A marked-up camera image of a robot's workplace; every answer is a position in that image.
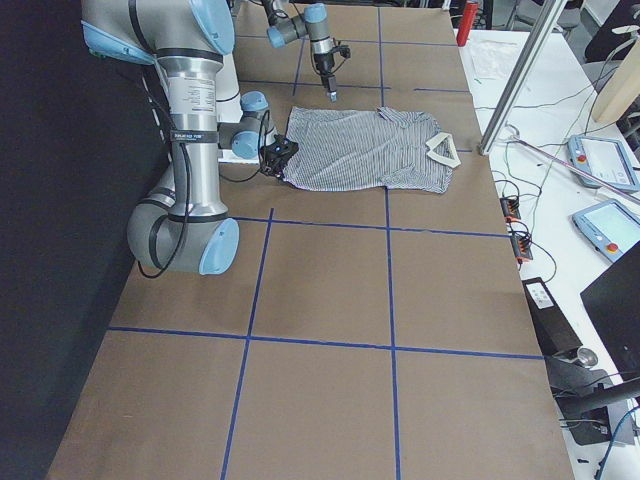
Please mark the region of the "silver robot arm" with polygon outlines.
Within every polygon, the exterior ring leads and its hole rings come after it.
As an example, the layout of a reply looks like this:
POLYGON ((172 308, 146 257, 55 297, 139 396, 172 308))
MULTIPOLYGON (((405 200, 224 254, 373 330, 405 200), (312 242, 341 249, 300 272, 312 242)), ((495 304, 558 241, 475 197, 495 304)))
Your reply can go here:
POLYGON ((219 120, 217 107, 238 87, 232 52, 235 32, 224 1, 85 1, 82 27, 89 50, 154 66, 168 104, 171 165, 141 200, 127 227, 141 267, 219 275, 232 264, 239 225, 220 197, 224 150, 258 160, 258 170, 280 177, 297 143, 278 134, 269 104, 257 91, 239 94, 236 122, 219 120))
POLYGON ((349 57, 347 50, 343 54, 343 45, 331 34, 328 13, 323 3, 307 6, 302 13, 290 16, 278 1, 260 1, 268 21, 267 38, 272 47, 283 48, 287 44, 306 38, 310 43, 311 63, 314 72, 331 102, 338 98, 335 76, 335 55, 349 57))

